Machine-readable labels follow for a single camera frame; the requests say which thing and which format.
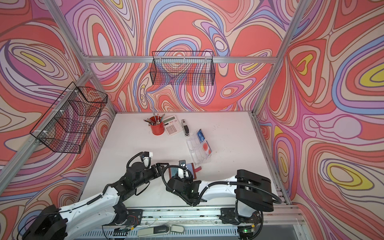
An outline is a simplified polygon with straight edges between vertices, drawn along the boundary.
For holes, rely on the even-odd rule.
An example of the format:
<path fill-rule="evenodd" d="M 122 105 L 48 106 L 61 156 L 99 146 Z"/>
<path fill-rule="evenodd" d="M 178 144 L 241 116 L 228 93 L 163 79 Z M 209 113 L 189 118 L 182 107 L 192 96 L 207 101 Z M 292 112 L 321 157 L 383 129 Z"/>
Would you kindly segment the clear plastic card tray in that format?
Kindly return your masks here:
<path fill-rule="evenodd" d="M 187 147 L 188 147 L 190 155 L 192 157 L 192 161 L 196 167 L 199 167 L 202 164 L 205 164 L 205 163 L 210 161 L 209 158 L 211 157 L 212 154 L 210 156 L 206 157 L 206 155 L 203 151 L 203 148 L 202 148 L 202 143 L 200 143 L 198 140 L 197 132 L 194 133 L 193 135 L 191 135 L 187 139 Z"/>

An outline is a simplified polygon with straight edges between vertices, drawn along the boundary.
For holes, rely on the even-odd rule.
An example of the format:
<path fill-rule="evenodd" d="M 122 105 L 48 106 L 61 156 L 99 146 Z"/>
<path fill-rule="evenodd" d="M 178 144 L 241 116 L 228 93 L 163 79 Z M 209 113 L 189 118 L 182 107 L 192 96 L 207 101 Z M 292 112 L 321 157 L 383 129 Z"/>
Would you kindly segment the red leather card holder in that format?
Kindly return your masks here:
<path fill-rule="evenodd" d="M 188 163 L 188 164 L 185 164 L 185 167 L 192 173 L 193 180 L 196 180 L 197 176 L 196 176 L 196 169 L 195 169 L 194 164 Z M 182 169 L 169 168 L 168 170 L 169 170 L 169 177 L 170 178 L 175 177 L 175 176 L 179 176 L 180 178 L 183 178 L 183 176 L 184 176 L 184 171 Z"/>

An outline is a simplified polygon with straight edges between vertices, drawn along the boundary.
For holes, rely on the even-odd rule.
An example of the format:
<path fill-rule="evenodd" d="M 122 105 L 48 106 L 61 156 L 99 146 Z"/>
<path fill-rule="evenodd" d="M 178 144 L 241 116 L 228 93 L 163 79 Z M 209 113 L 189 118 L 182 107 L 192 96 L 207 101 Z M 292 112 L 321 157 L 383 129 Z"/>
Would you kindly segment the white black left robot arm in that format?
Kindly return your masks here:
<path fill-rule="evenodd" d="M 107 224 L 123 224 L 127 218 L 124 201 L 137 195 L 137 189 L 162 176 L 167 163 L 152 164 L 151 152 L 135 155 L 141 160 L 130 159 L 125 174 L 114 183 L 80 202 L 61 208 L 51 205 L 33 220 L 27 222 L 19 240 L 74 240 L 82 234 Z"/>

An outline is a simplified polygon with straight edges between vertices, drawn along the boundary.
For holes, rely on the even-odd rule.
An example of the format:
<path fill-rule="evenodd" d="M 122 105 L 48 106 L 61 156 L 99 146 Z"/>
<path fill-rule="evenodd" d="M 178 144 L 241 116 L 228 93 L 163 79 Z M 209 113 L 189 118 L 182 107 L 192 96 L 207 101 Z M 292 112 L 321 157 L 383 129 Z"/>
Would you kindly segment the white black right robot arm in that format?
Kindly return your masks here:
<path fill-rule="evenodd" d="M 196 207 L 214 199 L 233 198 L 233 208 L 222 208 L 220 220 L 224 224 L 240 225 L 253 221 L 256 225 L 263 222 L 264 212 L 273 212 L 275 204 L 282 204 L 280 197 L 272 192 L 269 178 L 247 170 L 237 170 L 237 174 L 220 181 L 195 181 L 191 171 L 178 167 L 182 175 L 161 178 L 166 191 L 181 198 L 187 205 Z"/>

